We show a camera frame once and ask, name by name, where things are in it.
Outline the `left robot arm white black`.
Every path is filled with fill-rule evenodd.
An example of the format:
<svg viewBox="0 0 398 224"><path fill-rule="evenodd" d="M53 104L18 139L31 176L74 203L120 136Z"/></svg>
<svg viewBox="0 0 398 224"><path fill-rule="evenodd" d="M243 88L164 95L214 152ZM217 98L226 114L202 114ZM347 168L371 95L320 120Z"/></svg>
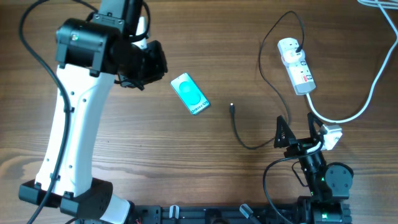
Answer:
<svg viewBox="0 0 398 224"><path fill-rule="evenodd" d="M103 1L84 19L70 18L56 32L57 101L44 161L19 198L58 208L72 220L140 223L135 204L118 197L111 182L92 175L93 149L110 89L143 90L160 80L167 62L160 42L149 41L144 1Z"/></svg>

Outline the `blue screen smartphone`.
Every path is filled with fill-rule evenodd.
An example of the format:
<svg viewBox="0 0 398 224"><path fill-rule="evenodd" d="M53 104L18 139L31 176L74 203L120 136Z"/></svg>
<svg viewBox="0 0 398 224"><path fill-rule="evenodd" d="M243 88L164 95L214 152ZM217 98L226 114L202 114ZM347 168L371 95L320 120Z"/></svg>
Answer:
<svg viewBox="0 0 398 224"><path fill-rule="evenodd" d="M188 73L181 74L170 85L192 115L197 115L210 106L210 101Z"/></svg>

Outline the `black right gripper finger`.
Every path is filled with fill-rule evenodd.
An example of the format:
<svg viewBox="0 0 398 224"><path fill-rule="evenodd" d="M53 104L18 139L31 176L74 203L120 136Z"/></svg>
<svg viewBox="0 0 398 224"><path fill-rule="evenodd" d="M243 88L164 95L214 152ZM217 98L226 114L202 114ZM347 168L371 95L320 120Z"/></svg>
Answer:
<svg viewBox="0 0 398 224"><path fill-rule="evenodd" d="M296 137L282 116L277 117L274 147L289 147L296 143Z"/></svg>
<svg viewBox="0 0 398 224"><path fill-rule="evenodd" d="M313 139L318 139L319 134L315 128L315 125L317 125L320 128L323 126L323 122L319 118L317 118L312 112L309 112L307 114L307 118L308 118L310 137Z"/></svg>

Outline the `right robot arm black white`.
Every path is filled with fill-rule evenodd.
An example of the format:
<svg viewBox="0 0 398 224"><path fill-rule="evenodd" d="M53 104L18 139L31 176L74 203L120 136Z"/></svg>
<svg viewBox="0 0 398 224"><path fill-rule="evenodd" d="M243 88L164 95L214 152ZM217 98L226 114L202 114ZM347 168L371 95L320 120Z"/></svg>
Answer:
<svg viewBox="0 0 398 224"><path fill-rule="evenodd" d="M297 139L282 116L277 117L275 148L284 148L284 159L301 166L310 196L300 196L291 211L281 210L284 223L350 223L348 207L353 184L352 168L341 162L327 163L323 151L330 151L343 135L342 128L327 125L312 113L307 115L310 136Z"/></svg>

